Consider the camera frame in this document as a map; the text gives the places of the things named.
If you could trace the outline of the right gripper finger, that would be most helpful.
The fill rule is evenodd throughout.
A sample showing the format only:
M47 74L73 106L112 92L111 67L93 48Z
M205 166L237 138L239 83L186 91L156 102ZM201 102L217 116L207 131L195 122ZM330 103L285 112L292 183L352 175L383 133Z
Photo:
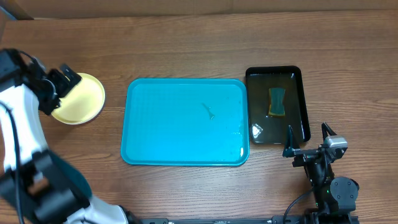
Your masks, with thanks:
M322 128L322 137L323 137L323 143L324 144L331 144L336 136L336 133L334 130L332 130L329 125L324 122L321 125Z
M284 150L282 152L283 157L295 157L295 155L301 150L296 138L294 136L294 131L291 125L287 128L287 137L284 145Z

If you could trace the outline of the yellow-green plate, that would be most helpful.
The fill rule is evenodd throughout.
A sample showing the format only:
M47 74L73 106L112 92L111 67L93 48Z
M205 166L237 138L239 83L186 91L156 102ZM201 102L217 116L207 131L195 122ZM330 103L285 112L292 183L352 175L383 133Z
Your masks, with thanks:
M65 124L78 125L91 121L102 110L106 93L103 84L94 76L78 73L81 81L60 99L60 107L52 116Z

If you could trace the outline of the green yellow sponge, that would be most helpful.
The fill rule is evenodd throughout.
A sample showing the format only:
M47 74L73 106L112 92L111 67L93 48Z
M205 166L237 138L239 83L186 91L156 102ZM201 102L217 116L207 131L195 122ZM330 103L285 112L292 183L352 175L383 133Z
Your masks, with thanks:
M285 116L284 96L283 88L269 89L269 116Z

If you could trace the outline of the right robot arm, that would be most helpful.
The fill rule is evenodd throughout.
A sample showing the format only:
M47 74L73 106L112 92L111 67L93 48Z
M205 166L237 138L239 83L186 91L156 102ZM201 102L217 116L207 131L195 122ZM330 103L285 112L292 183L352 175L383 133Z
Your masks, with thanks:
M347 177L335 177L331 164L341 159L348 149L347 140L336 134L327 123L322 123L323 142L316 149L302 150L291 126L283 157L292 157L293 167L303 167L311 183L311 189L296 198L285 210L282 223L358 223L351 216L356 210L359 184ZM289 215L292 207L301 199L313 194L315 208L309 208L300 217Z

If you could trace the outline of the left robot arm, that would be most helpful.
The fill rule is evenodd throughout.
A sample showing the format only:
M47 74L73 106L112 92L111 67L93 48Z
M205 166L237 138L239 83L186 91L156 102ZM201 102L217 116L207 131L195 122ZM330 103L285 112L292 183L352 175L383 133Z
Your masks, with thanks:
M82 77L65 64L47 72L37 58L26 63L23 55L1 50L1 197L20 223L140 223L124 207L95 197L84 176L45 140L39 113L59 108Z

